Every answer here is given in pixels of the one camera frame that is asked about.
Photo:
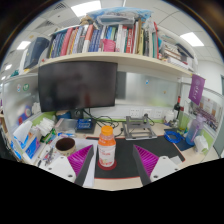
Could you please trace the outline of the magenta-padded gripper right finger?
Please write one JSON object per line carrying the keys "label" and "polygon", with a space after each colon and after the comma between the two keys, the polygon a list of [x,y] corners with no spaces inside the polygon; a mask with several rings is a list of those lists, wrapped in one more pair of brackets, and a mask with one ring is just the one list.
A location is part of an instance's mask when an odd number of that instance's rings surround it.
{"label": "magenta-padded gripper right finger", "polygon": [[167,156],[158,157],[137,145],[133,146],[133,157],[143,186],[179,170],[179,167]]}

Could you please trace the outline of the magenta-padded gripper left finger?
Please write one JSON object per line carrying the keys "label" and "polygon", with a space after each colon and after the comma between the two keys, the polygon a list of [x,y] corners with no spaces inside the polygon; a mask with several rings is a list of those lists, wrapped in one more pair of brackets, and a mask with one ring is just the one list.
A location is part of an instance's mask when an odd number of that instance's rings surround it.
{"label": "magenta-padded gripper left finger", "polygon": [[59,156],[46,170],[81,187],[92,187],[95,175],[95,150],[86,146],[70,156]]}

